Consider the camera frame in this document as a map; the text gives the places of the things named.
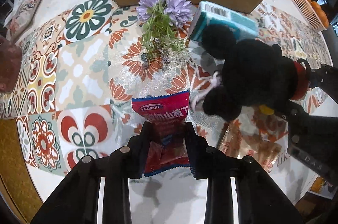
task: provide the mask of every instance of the plush ear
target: plush ear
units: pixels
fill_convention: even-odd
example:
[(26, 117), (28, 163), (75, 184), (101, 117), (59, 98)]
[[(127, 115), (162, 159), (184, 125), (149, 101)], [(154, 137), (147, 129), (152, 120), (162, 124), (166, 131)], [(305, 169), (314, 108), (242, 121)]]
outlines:
[(225, 25), (208, 25), (202, 32), (203, 48), (216, 59), (226, 59), (235, 44), (233, 32)]
[(282, 53), (282, 49), (278, 44), (273, 44), (272, 45), (273, 51), (275, 53), (276, 56), (278, 57), (282, 57), (283, 53)]
[(242, 107), (228, 97), (223, 86), (212, 89), (203, 102), (203, 111), (207, 115), (218, 115), (227, 122), (237, 118), (241, 110)]

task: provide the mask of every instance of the wrapper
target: wrapper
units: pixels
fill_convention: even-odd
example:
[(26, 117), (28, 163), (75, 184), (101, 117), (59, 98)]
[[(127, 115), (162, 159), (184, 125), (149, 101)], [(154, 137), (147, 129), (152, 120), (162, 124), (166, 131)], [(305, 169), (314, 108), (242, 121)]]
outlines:
[(188, 115), (189, 91), (174, 95), (133, 98), (132, 109), (153, 124), (144, 176), (176, 167), (188, 167), (184, 124)]
[(263, 140), (259, 135), (243, 136), (235, 122), (226, 124), (217, 148), (227, 156), (241, 159), (251, 155), (264, 168), (271, 172), (273, 164), (278, 160), (281, 145)]

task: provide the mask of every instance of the tissue pack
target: tissue pack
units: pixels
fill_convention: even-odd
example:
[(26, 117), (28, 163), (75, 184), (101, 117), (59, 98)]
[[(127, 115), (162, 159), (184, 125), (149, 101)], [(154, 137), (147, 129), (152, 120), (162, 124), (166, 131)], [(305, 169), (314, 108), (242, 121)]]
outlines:
[(254, 39), (258, 35), (257, 24), (250, 18), (226, 7), (201, 1), (190, 24), (188, 36), (191, 40), (202, 41), (203, 29), (210, 24), (224, 24), (234, 33), (236, 40)]

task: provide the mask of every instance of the barcode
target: barcode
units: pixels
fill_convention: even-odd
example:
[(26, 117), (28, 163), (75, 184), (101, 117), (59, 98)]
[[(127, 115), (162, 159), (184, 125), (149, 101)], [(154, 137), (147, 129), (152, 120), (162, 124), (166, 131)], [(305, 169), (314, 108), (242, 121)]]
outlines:
[(222, 10), (221, 8), (218, 8), (218, 7), (211, 6), (209, 4), (205, 4), (205, 10), (212, 12), (214, 14), (219, 14), (219, 15), (222, 15), (224, 17), (228, 17), (227, 11)]

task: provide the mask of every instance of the purple flower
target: purple flower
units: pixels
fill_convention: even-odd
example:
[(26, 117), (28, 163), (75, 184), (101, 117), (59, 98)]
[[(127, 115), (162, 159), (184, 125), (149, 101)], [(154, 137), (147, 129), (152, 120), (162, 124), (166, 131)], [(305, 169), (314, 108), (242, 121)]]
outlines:
[(148, 13), (148, 8), (152, 8), (158, 0), (140, 0), (139, 6), (136, 8), (137, 10), (137, 18), (143, 22), (146, 22), (150, 14)]
[(168, 14), (170, 20), (176, 27), (181, 28), (183, 25), (191, 21), (191, 3), (187, 0), (166, 0), (166, 9), (164, 14)]

